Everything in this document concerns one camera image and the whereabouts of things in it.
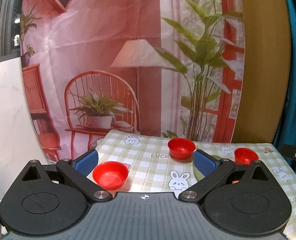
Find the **red bowl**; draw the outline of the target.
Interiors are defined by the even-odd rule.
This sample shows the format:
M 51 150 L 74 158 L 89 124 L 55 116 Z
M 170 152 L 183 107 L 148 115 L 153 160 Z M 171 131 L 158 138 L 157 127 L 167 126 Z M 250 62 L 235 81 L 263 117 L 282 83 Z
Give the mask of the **red bowl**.
M 173 138 L 168 141 L 169 154 L 172 158 L 188 159 L 196 149 L 196 145 L 185 138 Z
M 236 165 L 250 165 L 252 161 L 258 160 L 258 155 L 251 149 L 240 147 L 234 150 Z
M 128 178 L 128 168 L 117 161 L 107 161 L 99 164 L 92 172 L 97 185 L 106 191 L 120 189 Z

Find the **red bowl right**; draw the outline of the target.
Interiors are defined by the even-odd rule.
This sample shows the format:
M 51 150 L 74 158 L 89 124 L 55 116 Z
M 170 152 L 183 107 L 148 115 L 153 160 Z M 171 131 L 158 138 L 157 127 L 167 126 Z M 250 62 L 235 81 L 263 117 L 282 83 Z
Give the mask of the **red bowl right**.
M 258 155 L 251 149 L 240 147 L 234 150 L 236 165 L 250 165 L 252 161 L 258 160 Z

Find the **white marble board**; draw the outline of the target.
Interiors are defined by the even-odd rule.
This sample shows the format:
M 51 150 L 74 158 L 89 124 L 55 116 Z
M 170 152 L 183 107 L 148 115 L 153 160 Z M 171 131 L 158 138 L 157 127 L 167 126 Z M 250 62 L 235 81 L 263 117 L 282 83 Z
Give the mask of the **white marble board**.
M 28 110 L 18 58 L 0 62 L 0 200 L 29 160 L 48 161 Z

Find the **green checked bunny tablecloth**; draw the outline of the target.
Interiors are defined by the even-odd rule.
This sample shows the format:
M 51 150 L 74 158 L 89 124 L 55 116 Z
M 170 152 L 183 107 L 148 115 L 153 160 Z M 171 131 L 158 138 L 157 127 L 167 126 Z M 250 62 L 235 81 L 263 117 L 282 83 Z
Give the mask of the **green checked bunny tablecloth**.
M 113 130 L 97 141 L 95 149 L 100 163 L 118 161 L 128 167 L 129 175 L 121 188 L 122 191 L 168 192 L 171 171 L 176 171 L 180 176 L 188 172 L 190 177 L 187 182 L 194 185 L 197 179 L 192 161 L 171 158 L 168 141 L 167 138 L 132 135 Z M 195 145 L 217 159 L 234 160 L 234 151 L 238 148 L 254 151 L 281 185 L 292 205 L 292 214 L 284 234 L 288 239 L 296 239 L 296 174 L 272 144 L 196 142 Z

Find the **printed room scene backdrop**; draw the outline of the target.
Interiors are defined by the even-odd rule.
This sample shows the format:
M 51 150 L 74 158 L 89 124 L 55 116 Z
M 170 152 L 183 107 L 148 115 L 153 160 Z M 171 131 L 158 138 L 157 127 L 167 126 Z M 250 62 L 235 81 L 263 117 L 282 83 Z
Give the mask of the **printed room scene backdrop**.
M 230 142 L 244 72 L 242 0 L 23 0 L 22 75 L 46 158 L 111 130 Z

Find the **red bowl left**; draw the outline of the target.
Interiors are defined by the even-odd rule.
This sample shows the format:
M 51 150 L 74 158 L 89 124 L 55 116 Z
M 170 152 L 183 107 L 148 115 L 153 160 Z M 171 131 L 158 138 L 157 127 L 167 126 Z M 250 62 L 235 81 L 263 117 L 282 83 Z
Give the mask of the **red bowl left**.
M 97 185 L 106 191 L 120 189 L 128 178 L 128 168 L 117 161 L 107 161 L 99 164 L 92 172 Z

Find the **red bowl back centre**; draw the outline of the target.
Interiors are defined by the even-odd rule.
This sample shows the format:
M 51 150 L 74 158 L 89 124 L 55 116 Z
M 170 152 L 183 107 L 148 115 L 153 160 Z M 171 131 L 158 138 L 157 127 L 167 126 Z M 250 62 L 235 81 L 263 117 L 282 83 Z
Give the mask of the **red bowl back centre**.
M 173 138 L 168 141 L 169 154 L 172 158 L 188 159 L 196 149 L 196 145 L 185 138 Z

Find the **wooden panel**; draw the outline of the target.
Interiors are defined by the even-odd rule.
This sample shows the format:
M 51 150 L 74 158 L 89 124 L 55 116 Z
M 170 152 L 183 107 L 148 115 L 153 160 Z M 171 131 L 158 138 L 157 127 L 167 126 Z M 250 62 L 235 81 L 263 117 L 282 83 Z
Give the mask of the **wooden panel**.
M 286 97 L 290 26 L 286 0 L 242 0 L 245 67 L 232 142 L 272 142 Z

